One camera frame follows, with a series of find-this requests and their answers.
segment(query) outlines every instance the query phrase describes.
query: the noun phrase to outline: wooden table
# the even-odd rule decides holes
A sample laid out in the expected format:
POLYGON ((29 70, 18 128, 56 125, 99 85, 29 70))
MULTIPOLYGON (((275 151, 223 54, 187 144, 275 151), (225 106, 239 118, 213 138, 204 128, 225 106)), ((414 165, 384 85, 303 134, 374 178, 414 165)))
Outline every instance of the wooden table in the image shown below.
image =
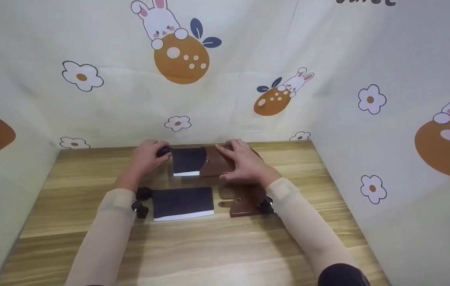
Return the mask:
MULTIPOLYGON (((301 189, 350 249, 372 285, 389 285, 311 142, 253 143, 301 189)), ((0 286, 59 286, 96 208, 127 165, 132 148, 63 150, 1 276, 0 286)), ((168 165, 144 185, 213 186, 215 214, 183 221, 137 220, 118 277, 136 285, 316 285, 310 265, 276 215, 230 218, 214 179, 169 176, 168 165)))

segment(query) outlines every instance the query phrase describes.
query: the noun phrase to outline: black knob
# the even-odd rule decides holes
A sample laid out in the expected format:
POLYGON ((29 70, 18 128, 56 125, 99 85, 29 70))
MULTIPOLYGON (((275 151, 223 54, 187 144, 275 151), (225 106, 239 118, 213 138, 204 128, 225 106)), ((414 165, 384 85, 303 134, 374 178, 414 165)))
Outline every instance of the black knob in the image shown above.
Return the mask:
POLYGON ((273 207, 272 207, 273 199, 270 197, 265 197, 265 200, 263 200, 261 203, 258 204, 258 210, 261 214, 272 214, 274 213, 273 207))
POLYGON ((135 194, 135 199, 139 201, 147 201, 153 194, 153 190, 148 187, 140 187, 137 189, 137 193, 135 194))
POLYGON ((149 208, 143 206, 141 201, 134 201, 131 204, 131 209, 136 212, 138 218, 146 218, 149 213, 149 208))
POLYGON ((160 158, 170 152, 172 152, 172 148, 170 148, 170 146, 163 146, 156 152, 156 157, 160 158))

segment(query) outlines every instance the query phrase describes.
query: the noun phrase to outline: notebook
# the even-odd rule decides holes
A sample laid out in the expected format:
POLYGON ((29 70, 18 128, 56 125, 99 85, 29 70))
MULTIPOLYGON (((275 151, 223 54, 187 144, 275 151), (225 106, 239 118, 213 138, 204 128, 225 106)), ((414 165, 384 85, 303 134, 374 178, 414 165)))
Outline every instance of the notebook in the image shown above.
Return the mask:
POLYGON ((153 190, 154 221, 194 218, 214 214, 211 187, 153 190))
POLYGON ((172 163, 174 177, 199 176, 200 169, 206 162, 206 149, 200 148, 173 148, 172 163))

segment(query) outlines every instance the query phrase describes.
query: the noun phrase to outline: arm sleeve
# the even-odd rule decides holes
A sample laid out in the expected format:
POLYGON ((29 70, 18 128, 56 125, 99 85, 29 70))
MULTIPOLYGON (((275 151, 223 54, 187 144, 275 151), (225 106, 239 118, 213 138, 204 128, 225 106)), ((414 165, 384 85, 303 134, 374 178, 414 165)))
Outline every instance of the arm sleeve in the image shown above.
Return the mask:
POLYGON ((135 194, 126 189, 108 192, 71 265, 65 286, 116 284, 135 213, 135 194))
POLYGON ((273 200, 274 212, 305 252, 316 277, 337 263, 357 267, 348 249, 293 183, 277 179, 267 187, 267 195, 273 200))

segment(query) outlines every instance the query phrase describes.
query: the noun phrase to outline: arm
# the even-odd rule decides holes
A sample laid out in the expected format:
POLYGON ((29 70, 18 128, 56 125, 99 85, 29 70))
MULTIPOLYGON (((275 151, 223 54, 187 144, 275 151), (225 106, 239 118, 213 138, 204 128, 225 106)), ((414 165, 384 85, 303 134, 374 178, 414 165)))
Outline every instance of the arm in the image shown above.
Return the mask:
POLYGON ((356 266, 347 248, 296 186, 265 164, 241 139, 233 139, 229 143, 233 151, 216 145, 220 152, 236 163, 236 169, 223 174, 222 179, 253 180, 266 189, 273 199, 274 211, 305 252, 316 277, 331 265, 356 266))
POLYGON ((127 247, 135 213, 131 203, 139 181, 169 160, 171 154, 157 158, 156 151, 166 142, 144 141, 131 158, 130 165, 108 192, 82 242, 71 266, 65 286, 112 286, 127 247))
POLYGON ((316 277, 333 264, 357 267, 348 249, 293 183, 279 178, 266 189, 274 211, 303 249, 316 277))

